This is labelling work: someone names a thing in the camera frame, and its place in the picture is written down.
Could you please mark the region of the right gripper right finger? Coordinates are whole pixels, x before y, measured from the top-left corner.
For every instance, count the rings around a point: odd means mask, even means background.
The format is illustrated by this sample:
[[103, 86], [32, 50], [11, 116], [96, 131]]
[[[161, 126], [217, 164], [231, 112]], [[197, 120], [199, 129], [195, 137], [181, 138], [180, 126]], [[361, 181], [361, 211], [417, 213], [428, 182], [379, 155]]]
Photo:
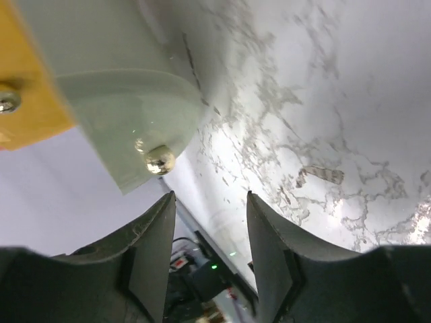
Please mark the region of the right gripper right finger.
[[429, 322], [430, 247], [358, 253], [320, 239], [248, 193], [260, 322]]

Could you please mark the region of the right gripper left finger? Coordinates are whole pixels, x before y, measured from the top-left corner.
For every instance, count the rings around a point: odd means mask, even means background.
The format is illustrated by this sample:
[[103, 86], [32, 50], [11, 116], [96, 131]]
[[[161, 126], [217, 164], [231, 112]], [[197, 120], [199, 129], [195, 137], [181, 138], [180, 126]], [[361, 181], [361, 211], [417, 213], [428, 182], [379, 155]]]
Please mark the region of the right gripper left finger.
[[176, 197], [70, 255], [1, 249], [2, 322], [161, 322]]

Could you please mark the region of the yellow drawer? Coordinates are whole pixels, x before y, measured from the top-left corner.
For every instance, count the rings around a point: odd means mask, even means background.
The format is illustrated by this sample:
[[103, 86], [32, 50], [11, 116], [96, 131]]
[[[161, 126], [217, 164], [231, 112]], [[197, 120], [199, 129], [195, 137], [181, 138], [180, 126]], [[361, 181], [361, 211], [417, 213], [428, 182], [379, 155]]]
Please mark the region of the yellow drawer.
[[1, 150], [50, 139], [75, 126], [54, 77], [11, 1], [1, 2]]

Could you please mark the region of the grey bottom drawer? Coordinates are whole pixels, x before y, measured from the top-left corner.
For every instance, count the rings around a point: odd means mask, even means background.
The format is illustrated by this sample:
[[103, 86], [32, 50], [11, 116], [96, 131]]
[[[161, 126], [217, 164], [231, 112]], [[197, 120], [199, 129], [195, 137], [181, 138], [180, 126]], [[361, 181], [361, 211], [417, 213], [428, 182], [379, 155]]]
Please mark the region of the grey bottom drawer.
[[123, 193], [170, 171], [203, 105], [136, 1], [18, 1], [80, 130]]

